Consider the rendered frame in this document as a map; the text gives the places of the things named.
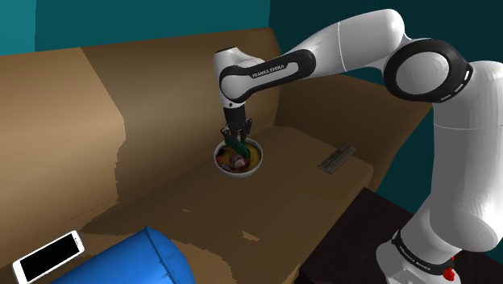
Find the dark green elongated object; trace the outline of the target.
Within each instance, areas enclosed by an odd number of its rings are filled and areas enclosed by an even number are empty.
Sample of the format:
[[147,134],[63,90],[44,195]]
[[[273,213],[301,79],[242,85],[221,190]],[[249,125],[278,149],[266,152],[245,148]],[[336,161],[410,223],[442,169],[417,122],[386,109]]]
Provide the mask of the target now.
[[244,142],[241,142],[240,139],[233,140],[228,144],[237,154],[239,154],[245,161],[250,159],[250,151],[247,145]]

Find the white phone with black screen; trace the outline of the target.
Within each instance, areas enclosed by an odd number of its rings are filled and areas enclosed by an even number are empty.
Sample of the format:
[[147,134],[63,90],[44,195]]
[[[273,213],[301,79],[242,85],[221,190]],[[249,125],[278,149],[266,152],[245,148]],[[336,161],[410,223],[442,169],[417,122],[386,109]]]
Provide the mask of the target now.
[[32,284],[84,251],[81,237],[73,230],[14,261],[11,268],[17,284]]

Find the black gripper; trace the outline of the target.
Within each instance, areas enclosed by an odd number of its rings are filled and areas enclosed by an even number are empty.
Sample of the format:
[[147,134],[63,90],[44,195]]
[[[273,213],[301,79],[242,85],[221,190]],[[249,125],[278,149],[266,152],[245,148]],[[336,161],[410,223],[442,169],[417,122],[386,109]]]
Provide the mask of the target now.
[[236,149],[236,136],[233,133],[239,133],[240,142],[245,144],[247,136],[252,129],[253,120],[246,118],[245,106],[236,108],[223,108],[227,125],[220,130],[225,145]]

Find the blue cushion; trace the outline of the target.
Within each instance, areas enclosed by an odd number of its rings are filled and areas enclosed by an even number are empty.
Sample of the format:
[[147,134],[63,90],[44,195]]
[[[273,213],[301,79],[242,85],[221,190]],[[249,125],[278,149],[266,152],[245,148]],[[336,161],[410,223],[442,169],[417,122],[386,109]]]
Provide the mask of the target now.
[[196,284],[184,254],[146,227],[90,258],[52,284]]

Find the dark robot stand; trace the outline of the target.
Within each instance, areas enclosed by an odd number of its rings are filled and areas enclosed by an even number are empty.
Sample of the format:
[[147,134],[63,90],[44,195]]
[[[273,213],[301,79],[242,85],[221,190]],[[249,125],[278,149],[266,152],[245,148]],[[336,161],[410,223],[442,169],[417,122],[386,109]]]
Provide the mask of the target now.
[[376,248],[411,217],[363,188],[302,264],[294,284],[387,284]]

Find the grey remote control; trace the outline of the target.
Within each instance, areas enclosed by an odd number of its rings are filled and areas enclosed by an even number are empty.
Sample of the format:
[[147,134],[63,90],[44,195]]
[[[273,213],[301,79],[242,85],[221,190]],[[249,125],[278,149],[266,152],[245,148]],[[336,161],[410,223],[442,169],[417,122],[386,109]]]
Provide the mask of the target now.
[[333,174],[356,151],[356,148],[345,144],[329,155],[318,167],[328,174]]

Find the white bowl with yellow inside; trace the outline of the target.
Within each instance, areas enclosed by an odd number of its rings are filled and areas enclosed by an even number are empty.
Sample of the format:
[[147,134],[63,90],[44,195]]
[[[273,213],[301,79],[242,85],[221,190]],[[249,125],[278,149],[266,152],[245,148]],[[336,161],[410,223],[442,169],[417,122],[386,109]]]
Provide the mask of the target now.
[[245,146],[249,151],[249,159],[244,160],[230,146],[221,142],[214,150],[213,161],[217,169],[232,178],[246,178],[260,167],[263,160],[263,150],[253,139],[247,138]]

